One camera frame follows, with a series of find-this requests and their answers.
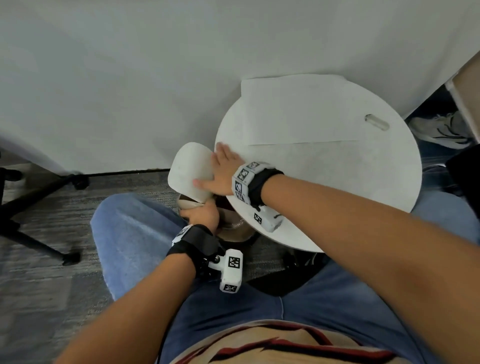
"floor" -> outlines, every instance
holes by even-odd
[[[445,162],[455,153],[421,141],[419,147],[424,166]],[[7,183],[4,202],[56,178],[3,153],[0,166],[6,163],[19,163],[11,168],[22,170],[26,179]],[[176,193],[168,187],[167,175],[95,176],[86,190],[76,191],[67,185],[16,216],[21,231],[63,252],[81,249],[83,260],[76,266],[62,267],[58,261],[0,238],[0,363],[51,363],[75,332],[111,303],[89,220],[104,198],[123,192],[135,191],[173,208]],[[424,175],[422,190],[451,184],[444,170],[433,170]],[[285,250],[261,239],[245,255],[244,279],[281,270]]]

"wrist-mounted tracker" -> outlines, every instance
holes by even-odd
[[[274,232],[283,221],[282,215],[265,206],[261,196],[265,182],[276,174],[283,174],[283,172],[265,162],[250,162],[240,166],[232,176],[234,195],[255,208],[253,218],[267,232]]]
[[[222,272],[220,290],[237,293],[243,273],[243,253],[228,249],[224,256],[218,254],[219,242],[203,225],[185,226],[172,240],[169,254],[185,253],[192,260],[196,276],[205,276],[208,269]]]

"sneaker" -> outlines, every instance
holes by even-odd
[[[408,127],[417,138],[447,148],[463,149],[472,143],[459,111],[433,119],[413,118]]]

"round table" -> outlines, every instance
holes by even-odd
[[[243,142],[246,113],[242,98],[239,98],[224,116],[216,142],[228,144],[245,161],[266,161],[288,176],[348,191],[410,212],[421,185],[417,143],[404,120],[385,101],[357,84],[350,83],[349,87],[356,98],[354,112],[361,122],[357,141],[246,145]],[[383,131],[365,122],[367,114],[387,121],[389,130]],[[233,196],[228,200],[250,225],[268,238],[295,249],[322,251],[289,220],[285,219],[277,230],[268,233],[253,219],[251,206]]]

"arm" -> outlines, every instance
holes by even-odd
[[[213,200],[180,214],[192,225],[205,225],[213,234],[218,226]],[[195,273],[188,255],[168,255],[150,275],[84,328],[55,363],[152,364]]]
[[[212,156],[213,181],[232,194],[243,160],[228,146]],[[480,248],[410,214],[334,188],[276,175],[263,202],[382,296],[451,363],[479,363]]]

